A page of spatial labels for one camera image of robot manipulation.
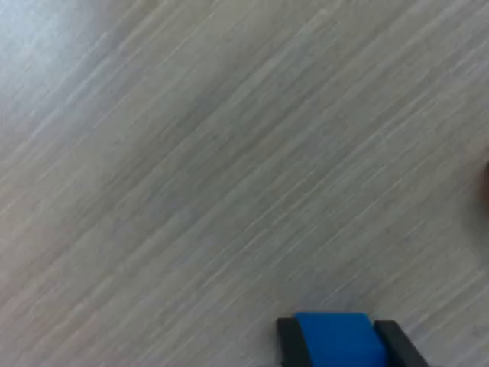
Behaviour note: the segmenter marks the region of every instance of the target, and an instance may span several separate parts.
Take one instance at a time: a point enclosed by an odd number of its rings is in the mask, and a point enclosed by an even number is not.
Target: blue plastic object
[[[387,367],[387,351],[362,313],[297,313],[313,367]]]

